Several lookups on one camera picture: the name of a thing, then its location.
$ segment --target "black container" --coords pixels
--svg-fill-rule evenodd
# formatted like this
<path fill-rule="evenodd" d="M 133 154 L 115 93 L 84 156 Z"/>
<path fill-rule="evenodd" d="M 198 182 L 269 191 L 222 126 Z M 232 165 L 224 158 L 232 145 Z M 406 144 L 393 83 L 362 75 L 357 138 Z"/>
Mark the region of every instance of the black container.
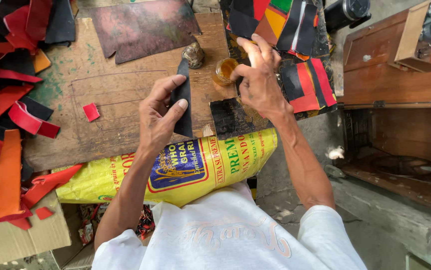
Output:
<path fill-rule="evenodd" d="M 327 33 L 349 26 L 357 27 L 371 18 L 370 0 L 339 0 L 324 9 Z"/>

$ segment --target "concrete floor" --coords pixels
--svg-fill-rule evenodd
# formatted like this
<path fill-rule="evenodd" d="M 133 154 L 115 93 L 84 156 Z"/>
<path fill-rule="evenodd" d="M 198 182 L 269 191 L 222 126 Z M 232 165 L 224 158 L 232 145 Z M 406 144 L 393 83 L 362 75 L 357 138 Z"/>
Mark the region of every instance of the concrete floor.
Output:
<path fill-rule="evenodd" d="M 121 3 L 134 2 L 122 0 Z M 327 5 L 335 0 L 327 0 Z M 355 29 L 348 27 L 340 30 L 335 37 L 336 50 L 342 50 L 345 36 L 353 31 L 371 25 L 399 11 L 410 8 L 423 0 L 373 0 L 370 12 L 372 19 Z M 84 7 L 87 0 L 79 0 L 79 7 Z M 193 9 L 196 13 L 217 12 L 217 0 L 194 0 Z M 327 113 L 317 117 L 298 121 L 305 138 L 312 147 L 322 166 L 331 164 L 332 160 L 325 156 L 327 149 L 343 145 L 342 126 L 337 125 L 339 112 Z M 279 144 L 277 150 L 267 164 L 258 173 L 257 204 L 274 219 L 297 236 L 299 222 L 305 212 L 292 187 L 284 157 L 284 148 Z M 403 244 L 389 237 L 382 229 L 338 208 L 342 216 L 349 238 L 369 270 L 401 270 L 405 269 L 407 249 Z M 39 270 L 57 269 L 48 252 L 8 262 L 0 265 L 0 269 Z"/>

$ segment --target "glass jar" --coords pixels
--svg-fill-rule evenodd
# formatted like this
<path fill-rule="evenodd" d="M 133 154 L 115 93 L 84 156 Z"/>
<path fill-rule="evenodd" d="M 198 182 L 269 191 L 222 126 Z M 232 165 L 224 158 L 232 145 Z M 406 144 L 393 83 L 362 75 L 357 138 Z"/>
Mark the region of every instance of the glass jar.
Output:
<path fill-rule="evenodd" d="M 231 80 L 231 74 L 238 65 L 237 60 L 233 58 L 220 60 L 212 70 L 213 81 L 222 87 L 230 85 L 234 82 Z"/>

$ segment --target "white t-shirt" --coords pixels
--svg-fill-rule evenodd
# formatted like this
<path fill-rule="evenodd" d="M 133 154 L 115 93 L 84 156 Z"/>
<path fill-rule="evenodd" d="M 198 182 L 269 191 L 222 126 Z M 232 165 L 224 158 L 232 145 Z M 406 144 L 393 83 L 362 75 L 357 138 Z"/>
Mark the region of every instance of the white t-shirt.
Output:
<path fill-rule="evenodd" d="M 366 269 L 335 210 L 311 207 L 296 239 L 255 205 L 245 182 L 152 212 L 147 247 L 126 230 L 100 245 L 92 269 Z"/>

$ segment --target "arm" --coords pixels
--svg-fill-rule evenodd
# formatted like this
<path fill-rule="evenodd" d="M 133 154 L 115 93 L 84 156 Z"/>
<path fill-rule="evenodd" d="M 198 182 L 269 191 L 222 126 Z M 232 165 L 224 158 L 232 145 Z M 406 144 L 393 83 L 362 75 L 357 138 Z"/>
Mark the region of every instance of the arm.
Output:
<path fill-rule="evenodd" d="M 149 96 L 139 104 L 139 147 L 119 191 L 99 223 L 94 240 L 96 250 L 125 230 L 137 228 L 154 161 L 169 144 L 174 125 L 188 106 L 187 101 L 181 99 L 167 108 L 172 90 L 185 80 L 182 75 L 157 80 Z"/>
<path fill-rule="evenodd" d="M 237 39 L 248 53 L 251 66 L 238 65 L 231 79 L 244 77 L 239 86 L 242 101 L 269 118 L 279 131 L 290 178 L 304 207 L 335 208 L 332 185 L 297 126 L 294 109 L 277 83 L 274 70 L 279 67 L 281 58 L 259 35 L 253 34 L 252 40 L 257 45 L 244 38 Z"/>

